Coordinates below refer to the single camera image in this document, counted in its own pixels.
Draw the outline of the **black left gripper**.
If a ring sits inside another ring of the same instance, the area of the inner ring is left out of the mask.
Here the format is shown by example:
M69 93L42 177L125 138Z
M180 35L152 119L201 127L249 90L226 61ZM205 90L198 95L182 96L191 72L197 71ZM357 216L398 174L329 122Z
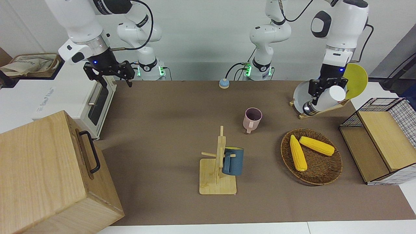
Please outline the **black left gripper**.
M345 66L334 66L334 65L327 65L322 64L320 69L320 76L318 79L311 79L309 80L309 95L312 96L312 104L316 105L318 103L318 99L322 94L322 87L320 84L320 80L329 79L329 78L338 78L338 86L345 87L348 83L348 79L343 77L345 72Z

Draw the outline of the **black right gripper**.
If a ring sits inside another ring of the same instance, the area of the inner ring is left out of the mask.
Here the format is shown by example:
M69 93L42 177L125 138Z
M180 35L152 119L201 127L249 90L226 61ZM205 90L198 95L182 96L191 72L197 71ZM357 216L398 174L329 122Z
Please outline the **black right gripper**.
M84 65L84 71L89 80L100 83L103 88L107 87L107 82L103 78L104 75L119 74L119 78L125 80L128 86L132 86L132 80L135 75L130 62L117 62L115 55L110 49L88 58L88 63Z

